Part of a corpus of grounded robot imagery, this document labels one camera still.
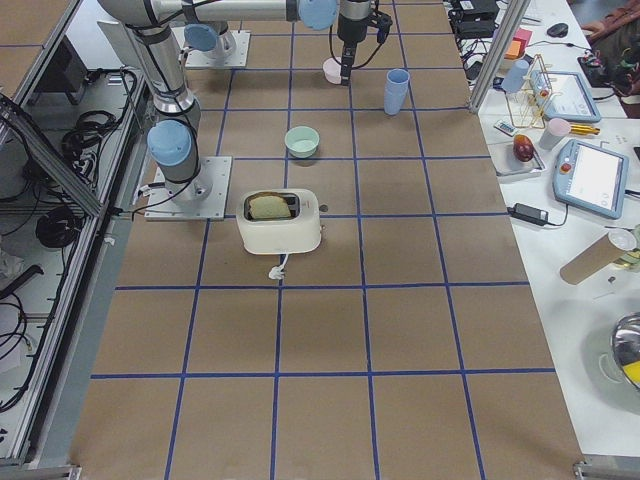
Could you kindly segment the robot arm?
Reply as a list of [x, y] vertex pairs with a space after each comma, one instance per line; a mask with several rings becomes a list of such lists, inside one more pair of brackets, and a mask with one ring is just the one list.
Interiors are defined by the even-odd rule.
[[377, 1], [184, 1], [180, 13], [185, 19], [184, 38], [189, 47], [209, 52], [217, 48], [224, 26], [215, 22], [254, 20], [300, 21], [313, 30], [330, 30], [337, 24], [338, 38], [343, 42], [341, 57], [334, 60], [340, 66], [340, 84], [347, 86], [355, 63], [357, 46], [370, 28], [377, 30], [377, 43], [383, 45], [393, 21], [379, 10]]
[[312, 29], [333, 24], [362, 32], [377, 15], [366, 1], [103, 1], [116, 19], [151, 91], [157, 120], [147, 133], [149, 154], [164, 192], [149, 200], [154, 216], [217, 218], [226, 208], [232, 159], [199, 151], [201, 106], [185, 73], [190, 52], [223, 65], [245, 47], [228, 24], [244, 20], [302, 21]]

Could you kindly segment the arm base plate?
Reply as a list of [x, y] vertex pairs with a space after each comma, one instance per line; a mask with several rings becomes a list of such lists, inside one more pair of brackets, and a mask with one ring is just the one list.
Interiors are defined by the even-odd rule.
[[144, 211], [151, 221], [222, 220], [225, 215], [231, 177], [231, 156], [200, 157], [200, 172], [191, 184], [174, 198], [181, 186], [169, 182], [152, 189], [150, 208]]
[[249, 43], [247, 30], [227, 30], [222, 36], [193, 29], [185, 31], [185, 66], [187, 69], [245, 68]]

